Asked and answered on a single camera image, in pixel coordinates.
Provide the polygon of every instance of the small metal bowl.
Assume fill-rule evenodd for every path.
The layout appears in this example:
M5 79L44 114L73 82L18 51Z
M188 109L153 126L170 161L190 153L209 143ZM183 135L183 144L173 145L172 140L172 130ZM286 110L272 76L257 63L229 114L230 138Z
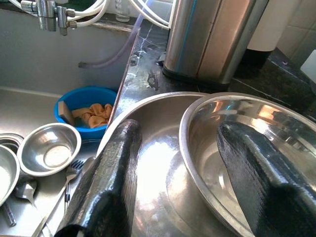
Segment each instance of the small metal bowl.
M15 153L0 145L0 206L9 197L18 181L20 165Z
M264 134L314 190L316 124L286 107L239 93L205 96L183 114L179 144L188 173L219 220L239 236L252 237L218 152L217 128L223 121L241 122Z
M50 123L32 131L17 153L21 169L32 176L48 176L64 169L80 150L81 137L72 126Z

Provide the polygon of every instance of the countertop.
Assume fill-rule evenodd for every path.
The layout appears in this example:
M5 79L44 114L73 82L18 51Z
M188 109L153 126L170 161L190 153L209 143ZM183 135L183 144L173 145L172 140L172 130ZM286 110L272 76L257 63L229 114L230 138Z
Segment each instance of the countertop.
M210 88L167 78L160 57L166 50L168 31L144 21L130 56L118 95L116 118L122 111L149 96L194 91L214 93ZM310 80L276 49L260 70L240 66L228 88L284 105L316 122L316 95Z

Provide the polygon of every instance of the bowl rim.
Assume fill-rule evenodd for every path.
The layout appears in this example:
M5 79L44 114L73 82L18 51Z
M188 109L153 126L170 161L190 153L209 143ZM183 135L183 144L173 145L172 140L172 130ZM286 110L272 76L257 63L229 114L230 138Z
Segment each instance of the bowl rim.
M295 117L297 120L301 121L302 123L308 125L311 129L316 132L316 124L310 121L308 118L300 115L299 113L285 107L279 105L273 101L260 98L257 96L243 94L243 93L231 93L231 92L221 92L221 93L214 93L208 96L204 96L196 101L194 101L184 112L180 126L179 126L179 146L180 152L186 166L186 169L189 173L189 176L195 183L196 187L198 188L201 196L203 197L206 204L216 213L217 218L222 221L229 229L233 232L245 236L245 237L253 237L253 233L248 226L248 228L242 224L235 216L233 216L217 199L217 197L208 189L206 183L203 181L201 176L199 175L198 171L196 170L193 160L190 155L189 151L189 144L188 144L188 134L189 134L189 127L193 116L199 111L200 108L203 106L214 102L218 99L233 99L233 98L243 98L243 99L250 99L252 101L260 101L264 102L265 104L279 109L281 111L285 111L292 117Z
M20 176L20 163L19 160L17 158L17 155L8 147L5 147L3 145L0 145L0 150L4 149L7 152L9 152L11 154L11 156L14 158L15 164L16 164L16 174L13 180L13 183L11 184L11 187L9 188L9 190L6 192L6 195L0 200L0 206L7 200L7 198L10 196L10 194L12 193L16 183L18 182L19 176Z
M68 91L66 94L64 94L62 97L60 97L57 100L57 102L55 103L54 116L55 116L55 119L57 122L67 124L60 116L58 116L58 102L64 101L65 99L76 94L77 92L86 91L86 90L99 90L99 91L107 92L107 93L111 94L111 96L115 96L115 100L118 96L118 94L115 91L112 91L111 89L108 89L106 87L101 87L101 86L85 86L85 87L81 87L81 88L77 88L77 89ZM106 124L104 126L96 127L96 128L84 128L84 127L74 127L74 128L81 133L89 133L89 132L102 131L102 130L107 129L107 127L108 127L108 125Z
M76 145L76 148L74 150L74 153L71 155L70 158L68 158L67 162L65 162L61 166L56 167L53 170L44 171L44 172L37 172L37 171L30 170L23 163L22 154L23 154L24 146L25 146L26 142L30 139L30 137L32 137L38 131L43 130L46 127L49 127L49 126L63 126L63 127L66 127L68 129L70 129L75 134L75 137L77 139L77 145ZM66 123L60 123L60 122L48 123L48 124L45 124L43 126L40 126L40 127L36 128L36 129L34 129L32 132L30 132L24 138L24 140L22 141L21 145L18 148L17 158L18 158L18 160L20 162L21 169L25 173L27 173L29 175L32 175L32 176L35 176L35 177L49 176L49 175L55 174L55 173L63 170L64 168L66 168L74 160L74 158L77 156L77 154L79 153L80 147L81 147L81 136L80 136L79 132L73 126L71 126L69 124L66 124Z

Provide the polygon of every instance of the wet countertop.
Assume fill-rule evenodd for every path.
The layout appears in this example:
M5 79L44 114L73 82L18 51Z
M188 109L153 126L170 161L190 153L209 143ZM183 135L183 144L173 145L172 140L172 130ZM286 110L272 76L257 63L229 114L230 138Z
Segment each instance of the wet countertop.
M131 104L149 96L174 91L214 93L210 88L172 80L162 73L160 60L167 39L168 31L143 22L118 92L115 118ZM311 90L310 80L278 49L260 70L240 66L228 91L272 100L316 122L316 95Z

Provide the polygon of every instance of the fork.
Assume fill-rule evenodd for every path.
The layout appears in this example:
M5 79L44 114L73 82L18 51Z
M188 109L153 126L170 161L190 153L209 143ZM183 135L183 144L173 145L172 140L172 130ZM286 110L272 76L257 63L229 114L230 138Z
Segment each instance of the fork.
M83 167L84 162L82 160L75 160L71 163L70 168L73 168L75 170L80 171ZM72 171L69 169L66 170L66 177L70 175ZM66 191L65 191L65 210L64 213L66 213L66 210L68 208L70 202L70 182L67 184Z
M67 185L69 184L69 182L71 180L76 178L77 175L80 173L81 168L83 166L83 163L84 163L83 161L75 160L74 162L72 162L68 166L68 168L66 169L66 182L65 182L63 188L60 190L59 194L57 195L56 203L54 204L52 209L43 217L43 219L41 220L41 222L39 223L39 225L35 229L34 233L32 234L32 237L39 236L39 234L41 233L41 230L43 229L43 227L44 227L45 223L47 222L48 218L50 217L50 215L55 210L56 205L58 204L58 201L59 201L60 197L64 194L64 191L65 191Z

